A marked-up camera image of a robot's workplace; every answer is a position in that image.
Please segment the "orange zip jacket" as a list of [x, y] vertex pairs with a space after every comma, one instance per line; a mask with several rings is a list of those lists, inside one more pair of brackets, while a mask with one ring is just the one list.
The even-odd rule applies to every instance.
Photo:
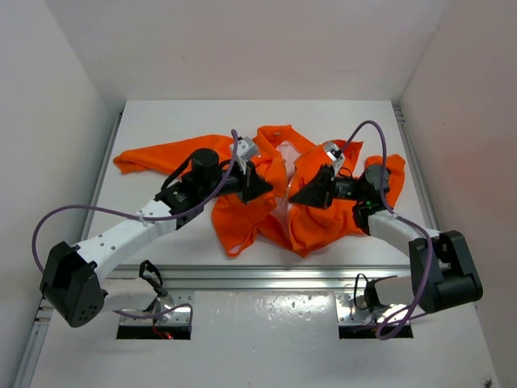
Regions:
[[[364, 234], [355, 226], [355, 201], [335, 200], [328, 209], [315, 209], [288, 203], [288, 198], [308, 183], [321, 165], [330, 163], [323, 145], [316, 145], [290, 124], [267, 125], [257, 129], [253, 142], [259, 156], [253, 157], [258, 174], [273, 191], [244, 205], [236, 195], [219, 197], [212, 209], [212, 224], [229, 257], [238, 256], [254, 243], [257, 234], [280, 247], [306, 257], [349, 234]], [[113, 159], [123, 174], [155, 171], [171, 174], [194, 150], [215, 150], [221, 161], [230, 159], [231, 137], [218, 134], [183, 141], [125, 150]], [[405, 159], [399, 154], [387, 157], [391, 207], [397, 202], [405, 182]]]

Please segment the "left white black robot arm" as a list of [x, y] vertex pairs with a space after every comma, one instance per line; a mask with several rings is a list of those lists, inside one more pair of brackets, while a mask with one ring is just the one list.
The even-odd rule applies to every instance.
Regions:
[[51, 248], [40, 291], [71, 327], [111, 310], [142, 310], [146, 318], [158, 318], [150, 310], [167, 292], [160, 276], [143, 273], [157, 271], [150, 262], [141, 264], [136, 279], [109, 283], [107, 276], [154, 240], [192, 221], [212, 198], [234, 194], [246, 204], [271, 192], [271, 184], [258, 175], [252, 162], [259, 154], [257, 146], [240, 140], [231, 150], [231, 159], [224, 162], [215, 150], [194, 150], [138, 213], [124, 216], [94, 238], [73, 246], [59, 242]]

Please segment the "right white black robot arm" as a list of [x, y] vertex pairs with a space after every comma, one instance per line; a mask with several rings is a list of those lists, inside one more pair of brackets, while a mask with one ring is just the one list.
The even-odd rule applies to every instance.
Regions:
[[352, 200], [355, 225], [404, 254], [410, 275], [370, 280], [359, 308], [370, 312], [390, 305], [415, 304], [428, 314], [476, 302], [483, 286], [464, 235], [429, 230], [387, 210], [381, 196], [389, 191], [390, 171], [367, 167], [358, 178], [338, 176], [323, 166], [291, 196], [297, 205], [328, 209], [336, 200]]

